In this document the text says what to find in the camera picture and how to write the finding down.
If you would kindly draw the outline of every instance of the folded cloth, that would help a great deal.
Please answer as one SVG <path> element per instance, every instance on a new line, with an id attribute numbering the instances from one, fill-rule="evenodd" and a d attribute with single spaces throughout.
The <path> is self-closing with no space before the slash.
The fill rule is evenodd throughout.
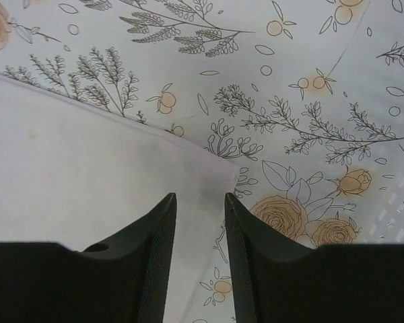
<path id="1" fill-rule="evenodd" d="M 0 77 L 0 241 L 83 250 L 178 199 L 164 321 L 180 322 L 237 166 L 166 131 Z"/>

